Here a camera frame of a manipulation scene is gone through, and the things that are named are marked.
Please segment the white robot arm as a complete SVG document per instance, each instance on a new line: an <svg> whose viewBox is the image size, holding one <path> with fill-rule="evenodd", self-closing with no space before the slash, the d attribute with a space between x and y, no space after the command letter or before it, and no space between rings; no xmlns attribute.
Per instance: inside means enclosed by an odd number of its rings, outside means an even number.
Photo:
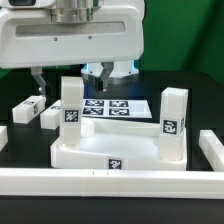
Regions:
<svg viewBox="0 0 224 224"><path fill-rule="evenodd" d="M0 0L0 68L85 64L99 91L137 73L144 51L144 0Z"/></svg>

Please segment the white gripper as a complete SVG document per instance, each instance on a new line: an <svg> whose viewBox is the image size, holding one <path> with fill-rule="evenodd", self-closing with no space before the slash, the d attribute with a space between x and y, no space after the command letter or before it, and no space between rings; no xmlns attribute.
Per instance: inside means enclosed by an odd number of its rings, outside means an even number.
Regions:
<svg viewBox="0 0 224 224"><path fill-rule="evenodd" d="M142 55L144 14L144 0L0 0L0 67L31 68L45 97L41 67L103 62L105 91L114 61Z"/></svg>

